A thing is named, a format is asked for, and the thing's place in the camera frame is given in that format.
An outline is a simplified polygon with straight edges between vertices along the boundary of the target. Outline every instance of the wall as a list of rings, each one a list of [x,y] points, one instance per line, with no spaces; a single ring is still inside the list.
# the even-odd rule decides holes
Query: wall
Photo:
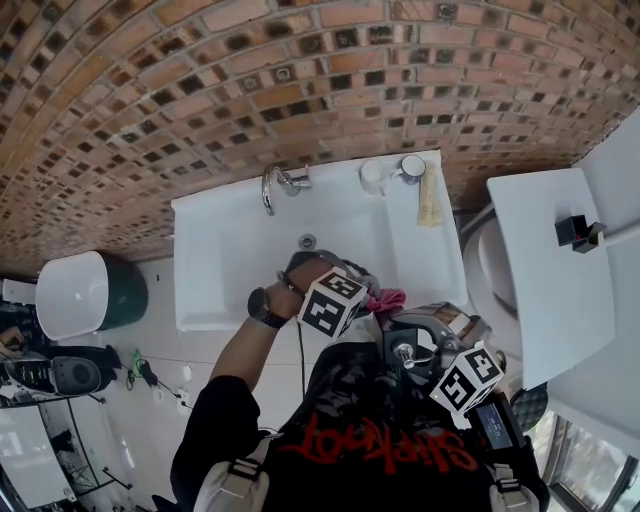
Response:
[[[638,105],[640,4],[1,0],[0,271],[171,252],[175,197],[441,148],[453,203]]]
[[[576,164],[582,167],[608,232],[640,222],[640,110]],[[610,247],[616,338],[554,379],[554,408],[640,457],[640,237]]]

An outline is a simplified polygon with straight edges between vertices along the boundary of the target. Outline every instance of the pink cloth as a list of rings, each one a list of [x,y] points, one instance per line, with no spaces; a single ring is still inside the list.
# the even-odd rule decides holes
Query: pink cloth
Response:
[[[406,300],[407,295],[402,290],[383,288],[380,290],[380,300],[371,297],[367,302],[367,309],[372,313],[381,313],[403,306]]]

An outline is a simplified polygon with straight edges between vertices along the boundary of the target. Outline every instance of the trash can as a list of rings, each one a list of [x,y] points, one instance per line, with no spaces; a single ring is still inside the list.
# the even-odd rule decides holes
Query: trash can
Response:
[[[36,285],[38,321],[52,340],[131,324],[148,302],[136,265],[96,251],[48,262]]]

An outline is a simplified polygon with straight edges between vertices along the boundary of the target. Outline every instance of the wristwatch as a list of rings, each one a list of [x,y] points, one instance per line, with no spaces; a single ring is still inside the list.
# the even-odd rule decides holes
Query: wristwatch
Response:
[[[247,311],[251,318],[274,329],[280,329],[288,322],[287,318],[282,318],[269,309],[269,295],[264,288],[256,288],[251,292]]]

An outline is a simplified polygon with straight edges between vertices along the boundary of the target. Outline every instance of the brick tile wall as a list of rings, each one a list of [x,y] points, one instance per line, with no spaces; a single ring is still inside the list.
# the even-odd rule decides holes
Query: brick tile wall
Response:
[[[170,201],[440,148],[453,203],[638,105],[640,2],[0,0],[0,270],[169,254]]]

